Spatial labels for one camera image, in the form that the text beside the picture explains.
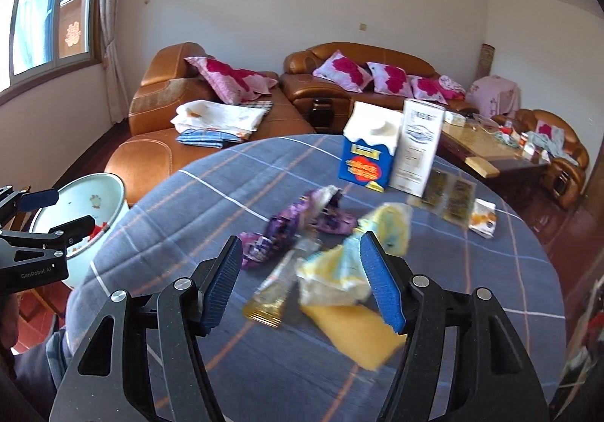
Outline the red foam net sleeve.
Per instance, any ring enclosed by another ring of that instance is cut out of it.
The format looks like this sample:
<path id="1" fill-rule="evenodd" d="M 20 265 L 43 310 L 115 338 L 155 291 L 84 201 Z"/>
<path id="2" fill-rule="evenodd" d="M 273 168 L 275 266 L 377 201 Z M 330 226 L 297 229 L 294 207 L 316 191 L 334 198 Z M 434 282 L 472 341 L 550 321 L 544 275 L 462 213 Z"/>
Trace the red foam net sleeve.
<path id="1" fill-rule="evenodd" d="M 102 224 L 95 224 L 91 234 L 89 235 L 89 240 L 94 241 L 98 236 L 102 236 L 109 230 L 109 224 L 105 221 Z"/>

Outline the folded blue striped cloth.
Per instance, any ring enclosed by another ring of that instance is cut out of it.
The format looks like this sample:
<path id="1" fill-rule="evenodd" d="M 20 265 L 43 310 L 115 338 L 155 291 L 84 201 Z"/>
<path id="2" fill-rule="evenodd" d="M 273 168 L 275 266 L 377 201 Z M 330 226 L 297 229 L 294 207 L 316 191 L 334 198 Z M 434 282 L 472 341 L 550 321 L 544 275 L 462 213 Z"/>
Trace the folded blue striped cloth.
<path id="1" fill-rule="evenodd" d="M 223 149 L 243 143 L 243 139 L 232 133 L 217 130 L 187 129 L 177 136 L 176 141 L 185 146 Z"/>

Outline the small white snack box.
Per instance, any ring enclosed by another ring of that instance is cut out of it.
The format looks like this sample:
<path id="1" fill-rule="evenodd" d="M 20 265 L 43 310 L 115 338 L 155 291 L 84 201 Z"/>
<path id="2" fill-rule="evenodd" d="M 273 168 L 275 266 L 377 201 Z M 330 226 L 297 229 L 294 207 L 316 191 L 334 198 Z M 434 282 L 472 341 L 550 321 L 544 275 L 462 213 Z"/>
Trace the small white snack box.
<path id="1" fill-rule="evenodd" d="M 476 198 L 469 219 L 469 230 L 485 239 L 491 239 L 495 235 L 496 204 Z"/>

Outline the gold clear wrapper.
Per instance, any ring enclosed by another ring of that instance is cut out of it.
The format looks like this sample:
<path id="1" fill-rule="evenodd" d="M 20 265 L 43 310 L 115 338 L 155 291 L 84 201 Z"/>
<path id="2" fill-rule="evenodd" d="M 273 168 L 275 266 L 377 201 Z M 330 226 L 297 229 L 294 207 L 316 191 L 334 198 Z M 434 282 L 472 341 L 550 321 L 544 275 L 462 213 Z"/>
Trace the gold clear wrapper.
<path id="1" fill-rule="evenodd" d="M 299 262 L 308 259 L 321 247 L 322 241 L 318 237 L 301 237 L 243 306 L 243 315 L 270 328 L 279 328 L 286 300 L 297 281 Z"/>

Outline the window with white frame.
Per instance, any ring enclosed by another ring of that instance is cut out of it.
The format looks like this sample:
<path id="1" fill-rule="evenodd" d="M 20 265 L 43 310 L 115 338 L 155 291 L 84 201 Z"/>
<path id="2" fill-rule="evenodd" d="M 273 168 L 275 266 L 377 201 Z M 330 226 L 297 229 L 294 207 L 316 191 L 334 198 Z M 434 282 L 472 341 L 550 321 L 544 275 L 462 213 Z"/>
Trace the window with white frame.
<path id="1" fill-rule="evenodd" d="M 97 0 L 1 0 L 1 96 L 96 58 Z"/>

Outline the pink floral pillow middle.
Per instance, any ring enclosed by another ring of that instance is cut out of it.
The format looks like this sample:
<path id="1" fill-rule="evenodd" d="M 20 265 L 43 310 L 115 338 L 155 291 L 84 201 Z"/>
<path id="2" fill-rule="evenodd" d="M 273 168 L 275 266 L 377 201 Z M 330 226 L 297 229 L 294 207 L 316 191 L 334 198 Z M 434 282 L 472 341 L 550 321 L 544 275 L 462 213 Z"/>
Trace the pink floral pillow middle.
<path id="1" fill-rule="evenodd" d="M 410 77 L 400 67 L 368 62 L 368 69 L 371 71 L 375 92 L 394 97 L 412 97 Z"/>

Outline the white tissue box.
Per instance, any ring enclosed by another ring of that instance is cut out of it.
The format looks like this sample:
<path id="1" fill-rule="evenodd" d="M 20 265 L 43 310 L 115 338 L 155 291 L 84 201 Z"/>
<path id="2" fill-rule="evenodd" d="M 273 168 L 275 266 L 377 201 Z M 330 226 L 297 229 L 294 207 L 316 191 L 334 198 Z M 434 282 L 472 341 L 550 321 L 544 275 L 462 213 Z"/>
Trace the white tissue box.
<path id="1" fill-rule="evenodd" d="M 466 117 L 457 112 L 445 111 L 443 122 L 451 126 L 463 127 L 466 124 Z"/>

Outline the blue plaid tablecloth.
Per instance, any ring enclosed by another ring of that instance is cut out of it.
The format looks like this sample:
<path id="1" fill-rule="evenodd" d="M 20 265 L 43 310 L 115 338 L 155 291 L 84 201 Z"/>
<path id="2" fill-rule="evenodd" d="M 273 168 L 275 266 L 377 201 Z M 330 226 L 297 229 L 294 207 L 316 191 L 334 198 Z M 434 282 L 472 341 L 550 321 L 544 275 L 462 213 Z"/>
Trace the blue plaid tablecloth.
<path id="1" fill-rule="evenodd" d="M 281 136 L 188 164 L 135 204 L 108 235 L 84 282 L 69 295 L 66 339 L 77 348 L 114 291 L 151 294 L 215 257 L 232 235 L 254 238 L 304 194 L 341 189 L 340 206 L 441 287 L 485 287 L 503 306 L 552 399 L 565 351 L 558 276 L 527 224 L 486 185 L 496 207 L 485 238 L 417 206 L 410 195 L 376 192 L 339 178 L 339 136 Z M 401 359 L 401 340 L 378 316 L 357 238 L 310 232 L 315 252 L 282 274 L 292 283 L 282 322 L 249 320 L 243 307 L 276 269 L 249 262 L 219 326 L 201 340 L 211 384 L 233 421 L 373 421 Z"/>

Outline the yellow sponge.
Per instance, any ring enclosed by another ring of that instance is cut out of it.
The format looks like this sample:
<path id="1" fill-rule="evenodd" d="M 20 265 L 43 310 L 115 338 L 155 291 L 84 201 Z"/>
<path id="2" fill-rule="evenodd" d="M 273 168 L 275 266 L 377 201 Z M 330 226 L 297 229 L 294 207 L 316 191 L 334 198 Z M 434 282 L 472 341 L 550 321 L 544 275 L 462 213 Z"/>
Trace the yellow sponge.
<path id="1" fill-rule="evenodd" d="M 364 305 L 302 305 L 315 323 L 345 357 L 358 367 L 378 371 L 407 342 L 382 317 Z"/>

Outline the purple snack wrapper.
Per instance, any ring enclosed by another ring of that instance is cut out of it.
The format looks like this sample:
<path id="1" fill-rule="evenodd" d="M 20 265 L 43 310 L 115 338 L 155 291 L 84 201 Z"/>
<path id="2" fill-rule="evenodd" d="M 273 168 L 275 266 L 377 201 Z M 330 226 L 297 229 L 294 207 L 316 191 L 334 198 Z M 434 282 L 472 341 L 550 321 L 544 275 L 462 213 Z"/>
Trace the purple snack wrapper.
<path id="1" fill-rule="evenodd" d="M 341 189 L 327 185 L 311 190 L 269 218 L 262 233 L 240 233 L 242 269 L 254 269 L 284 256 L 307 231 L 349 236 L 357 218 L 340 208 Z"/>

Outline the pink floral pillow left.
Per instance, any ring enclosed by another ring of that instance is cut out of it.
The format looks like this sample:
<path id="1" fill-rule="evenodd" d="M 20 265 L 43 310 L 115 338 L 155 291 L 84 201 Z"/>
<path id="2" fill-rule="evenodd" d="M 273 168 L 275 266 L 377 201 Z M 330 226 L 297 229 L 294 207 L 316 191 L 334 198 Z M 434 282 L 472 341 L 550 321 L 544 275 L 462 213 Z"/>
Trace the pink floral pillow left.
<path id="1" fill-rule="evenodd" d="M 367 70 L 346 57 L 340 51 L 334 52 L 312 75 L 331 81 L 343 90 L 362 93 L 373 81 Z"/>

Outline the folded white cloth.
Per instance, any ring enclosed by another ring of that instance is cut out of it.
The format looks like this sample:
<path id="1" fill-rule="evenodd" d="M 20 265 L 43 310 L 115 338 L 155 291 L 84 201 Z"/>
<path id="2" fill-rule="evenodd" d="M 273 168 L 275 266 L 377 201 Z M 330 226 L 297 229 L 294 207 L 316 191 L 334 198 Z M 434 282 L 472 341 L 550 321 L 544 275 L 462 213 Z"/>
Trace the folded white cloth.
<path id="1" fill-rule="evenodd" d="M 242 139 L 249 139 L 256 133 L 272 106 L 272 101 L 226 105 L 198 100 L 178 106 L 171 123 L 177 133 L 193 128 L 224 131 Z"/>

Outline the blue Look milk carton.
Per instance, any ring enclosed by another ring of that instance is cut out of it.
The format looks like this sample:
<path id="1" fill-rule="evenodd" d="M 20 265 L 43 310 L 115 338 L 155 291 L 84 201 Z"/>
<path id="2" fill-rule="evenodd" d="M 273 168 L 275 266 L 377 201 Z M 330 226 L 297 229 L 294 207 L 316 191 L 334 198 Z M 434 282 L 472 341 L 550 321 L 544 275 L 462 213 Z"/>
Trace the blue Look milk carton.
<path id="1" fill-rule="evenodd" d="M 343 129 L 338 176 L 384 193 L 398 146 L 402 113 L 356 101 Z"/>

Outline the pink floral pillow on chaise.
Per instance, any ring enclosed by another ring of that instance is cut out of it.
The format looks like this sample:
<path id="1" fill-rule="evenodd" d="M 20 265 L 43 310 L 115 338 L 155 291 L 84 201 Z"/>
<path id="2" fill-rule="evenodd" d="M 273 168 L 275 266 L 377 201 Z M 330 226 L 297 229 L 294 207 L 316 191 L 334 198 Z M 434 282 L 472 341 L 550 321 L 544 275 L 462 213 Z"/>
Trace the pink floral pillow on chaise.
<path id="1" fill-rule="evenodd" d="M 260 72 L 236 69 L 210 57 L 186 57 L 185 61 L 197 69 L 219 99 L 228 105 L 240 105 L 253 102 L 261 96 L 269 96 L 270 90 L 279 83 Z"/>

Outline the brown leather chaise sofa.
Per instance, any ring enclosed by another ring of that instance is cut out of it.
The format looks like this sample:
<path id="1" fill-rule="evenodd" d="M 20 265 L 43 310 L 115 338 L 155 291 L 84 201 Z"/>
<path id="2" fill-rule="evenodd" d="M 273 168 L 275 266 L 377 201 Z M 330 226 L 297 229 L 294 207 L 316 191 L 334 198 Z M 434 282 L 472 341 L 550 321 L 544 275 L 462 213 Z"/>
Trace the brown leather chaise sofa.
<path id="1" fill-rule="evenodd" d="M 228 145 L 313 132 L 280 89 L 276 73 L 230 67 L 194 42 L 154 55 L 128 122 L 131 138 L 105 170 L 122 179 L 129 204 Z"/>

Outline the pale yellow plastic bag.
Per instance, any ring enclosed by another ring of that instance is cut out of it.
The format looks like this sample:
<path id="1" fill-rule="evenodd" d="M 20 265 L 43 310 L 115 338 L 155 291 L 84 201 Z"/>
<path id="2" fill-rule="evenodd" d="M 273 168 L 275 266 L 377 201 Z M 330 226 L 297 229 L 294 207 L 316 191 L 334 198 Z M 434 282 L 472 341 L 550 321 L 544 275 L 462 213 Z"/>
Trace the pale yellow plastic bag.
<path id="1" fill-rule="evenodd" d="M 410 205 L 384 203 L 364 214 L 341 244 L 300 261 L 297 267 L 300 305 L 356 305 L 368 299 L 371 286 L 359 256 L 361 237 L 373 232 L 386 252 L 406 255 L 412 217 Z"/>

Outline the beige curtain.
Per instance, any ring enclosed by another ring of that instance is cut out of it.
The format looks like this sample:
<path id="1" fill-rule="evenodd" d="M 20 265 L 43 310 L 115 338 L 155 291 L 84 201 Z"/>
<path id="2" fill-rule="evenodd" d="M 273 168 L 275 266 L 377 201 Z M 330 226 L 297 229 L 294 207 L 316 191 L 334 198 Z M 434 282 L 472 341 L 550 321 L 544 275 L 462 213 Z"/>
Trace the beige curtain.
<path id="1" fill-rule="evenodd" d="M 119 0 L 99 0 L 105 97 L 112 124 L 122 122 L 127 117 L 130 106 L 116 41 L 118 6 Z"/>

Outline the white tall milk carton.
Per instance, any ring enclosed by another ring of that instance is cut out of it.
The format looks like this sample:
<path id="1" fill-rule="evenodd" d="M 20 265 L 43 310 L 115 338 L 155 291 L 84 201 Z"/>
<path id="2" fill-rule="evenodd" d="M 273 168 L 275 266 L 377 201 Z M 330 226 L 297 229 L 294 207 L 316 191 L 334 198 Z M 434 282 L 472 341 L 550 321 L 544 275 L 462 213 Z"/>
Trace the white tall milk carton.
<path id="1" fill-rule="evenodd" d="M 389 185 L 422 197 L 440 139 L 445 110 L 429 102 L 406 100 Z"/>

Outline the pink floral pillow right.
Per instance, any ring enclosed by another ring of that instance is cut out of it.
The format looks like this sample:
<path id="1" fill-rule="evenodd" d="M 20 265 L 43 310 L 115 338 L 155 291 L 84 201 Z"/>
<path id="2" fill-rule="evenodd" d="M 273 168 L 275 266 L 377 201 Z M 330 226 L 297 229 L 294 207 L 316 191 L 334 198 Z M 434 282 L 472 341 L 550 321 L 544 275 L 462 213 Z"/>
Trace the pink floral pillow right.
<path id="1" fill-rule="evenodd" d="M 437 80 L 413 75 L 410 77 L 410 88 L 416 100 L 447 105 Z"/>

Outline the pink cloth covered object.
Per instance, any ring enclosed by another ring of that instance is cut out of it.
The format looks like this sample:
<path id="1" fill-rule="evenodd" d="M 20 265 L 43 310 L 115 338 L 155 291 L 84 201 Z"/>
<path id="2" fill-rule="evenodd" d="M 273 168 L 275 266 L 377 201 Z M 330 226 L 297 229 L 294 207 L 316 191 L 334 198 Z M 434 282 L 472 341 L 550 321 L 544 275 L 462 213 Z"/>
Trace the pink cloth covered object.
<path id="1" fill-rule="evenodd" d="M 472 83 L 466 101 L 474 105 L 483 117 L 513 117 L 520 109 L 520 88 L 509 79 L 497 75 L 485 76 Z"/>

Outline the green clear sachet strip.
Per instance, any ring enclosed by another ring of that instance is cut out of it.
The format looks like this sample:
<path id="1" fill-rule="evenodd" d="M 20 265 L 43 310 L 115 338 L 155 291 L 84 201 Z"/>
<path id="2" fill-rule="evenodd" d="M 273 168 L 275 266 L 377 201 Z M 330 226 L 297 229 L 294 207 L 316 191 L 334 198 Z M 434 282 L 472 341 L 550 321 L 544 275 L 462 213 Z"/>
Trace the green clear sachet strip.
<path id="1" fill-rule="evenodd" d="M 450 224 L 469 227 L 475 190 L 474 182 L 432 168 L 423 195 L 408 196 L 407 204 L 429 211 Z"/>

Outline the wooden coffee table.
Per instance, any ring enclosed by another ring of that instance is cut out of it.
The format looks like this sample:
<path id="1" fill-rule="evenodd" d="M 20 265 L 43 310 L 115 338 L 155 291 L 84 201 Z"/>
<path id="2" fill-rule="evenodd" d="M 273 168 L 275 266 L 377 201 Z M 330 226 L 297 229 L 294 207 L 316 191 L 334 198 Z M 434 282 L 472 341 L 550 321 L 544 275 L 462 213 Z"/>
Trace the wooden coffee table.
<path id="1" fill-rule="evenodd" d="M 471 120 L 463 126 L 444 122 L 437 154 L 478 178 L 513 207 L 530 200 L 548 167 L 538 153 L 528 156 Z"/>

